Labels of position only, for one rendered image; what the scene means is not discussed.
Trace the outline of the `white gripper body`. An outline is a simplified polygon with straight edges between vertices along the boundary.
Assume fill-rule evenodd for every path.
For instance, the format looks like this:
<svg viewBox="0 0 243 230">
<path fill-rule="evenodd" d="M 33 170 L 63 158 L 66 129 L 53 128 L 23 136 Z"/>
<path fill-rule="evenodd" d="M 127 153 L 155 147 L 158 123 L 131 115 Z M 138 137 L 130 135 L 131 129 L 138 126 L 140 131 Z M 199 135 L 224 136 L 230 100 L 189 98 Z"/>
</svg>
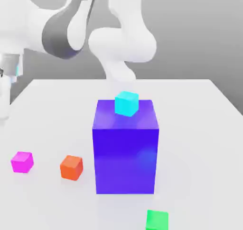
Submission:
<svg viewBox="0 0 243 230">
<path fill-rule="evenodd" d="M 11 80 L 4 75 L 0 78 L 0 120 L 7 119 L 10 112 Z"/>
</svg>

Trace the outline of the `small magenta cube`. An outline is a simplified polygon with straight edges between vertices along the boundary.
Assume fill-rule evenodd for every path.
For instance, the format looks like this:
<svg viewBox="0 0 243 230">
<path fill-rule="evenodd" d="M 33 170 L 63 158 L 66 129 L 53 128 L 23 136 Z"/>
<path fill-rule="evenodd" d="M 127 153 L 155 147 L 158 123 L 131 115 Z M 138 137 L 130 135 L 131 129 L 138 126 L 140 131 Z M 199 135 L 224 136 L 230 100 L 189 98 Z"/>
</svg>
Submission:
<svg viewBox="0 0 243 230">
<path fill-rule="evenodd" d="M 18 151 L 11 159 L 11 165 L 15 173 L 28 173 L 34 165 L 32 153 Z"/>
</svg>

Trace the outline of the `small orange cube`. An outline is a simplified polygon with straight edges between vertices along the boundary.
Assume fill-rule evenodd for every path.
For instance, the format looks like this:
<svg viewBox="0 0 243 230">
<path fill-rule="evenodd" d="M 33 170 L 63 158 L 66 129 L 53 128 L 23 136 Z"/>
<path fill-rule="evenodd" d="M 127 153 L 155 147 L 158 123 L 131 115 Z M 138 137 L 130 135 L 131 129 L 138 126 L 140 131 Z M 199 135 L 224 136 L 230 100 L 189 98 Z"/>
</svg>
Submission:
<svg viewBox="0 0 243 230">
<path fill-rule="evenodd" d="M 64 179 L 76 181 L 83 172 L 83 159 L 67 155 L 60 164 L 61 176 Z"/>
</svg>

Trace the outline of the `small cyan cube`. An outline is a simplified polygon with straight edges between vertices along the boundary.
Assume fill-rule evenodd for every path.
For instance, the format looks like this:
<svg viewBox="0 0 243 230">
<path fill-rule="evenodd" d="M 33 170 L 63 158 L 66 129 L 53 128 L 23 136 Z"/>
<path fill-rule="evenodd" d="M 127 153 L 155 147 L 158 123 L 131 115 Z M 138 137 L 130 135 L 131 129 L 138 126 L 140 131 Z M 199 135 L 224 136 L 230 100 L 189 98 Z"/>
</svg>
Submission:
<svg viewBox="0 0 243 230">
<path fill-rule="evenodd" d="M 131 117 L 138 111 L 138 109 L 139 95 L 137 93 L 122 91 L 115 97 L 115 113 Z"/>
</svg>

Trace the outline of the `small green cube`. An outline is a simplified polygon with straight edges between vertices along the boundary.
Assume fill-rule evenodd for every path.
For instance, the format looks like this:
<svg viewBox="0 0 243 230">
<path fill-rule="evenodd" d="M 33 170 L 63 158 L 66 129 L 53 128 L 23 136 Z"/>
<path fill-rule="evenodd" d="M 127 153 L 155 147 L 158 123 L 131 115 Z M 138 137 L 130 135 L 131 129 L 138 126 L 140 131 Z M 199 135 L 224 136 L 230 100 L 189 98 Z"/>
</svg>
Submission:
<svg viewBox="0 0 243 230">
<path fill-rule="evenodd" d="M 146 230 L 168 230 L 168 212 L 148 210 Z"/>
</svg>

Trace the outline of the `large blue box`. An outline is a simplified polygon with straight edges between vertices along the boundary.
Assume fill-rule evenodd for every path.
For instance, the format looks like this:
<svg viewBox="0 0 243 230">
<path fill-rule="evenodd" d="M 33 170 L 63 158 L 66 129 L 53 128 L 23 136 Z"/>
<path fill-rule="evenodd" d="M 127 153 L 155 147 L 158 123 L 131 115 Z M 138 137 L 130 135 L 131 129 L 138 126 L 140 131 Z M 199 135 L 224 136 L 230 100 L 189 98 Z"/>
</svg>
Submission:
<svg viewBox="0 0 243 230">
<path fill-rule="evenodd" d="M 140 100 L 131 117 L 99 100 L 92 133 L 97 194 L 154 193 L 159 125 L 151 100 Z"/>
</svg>

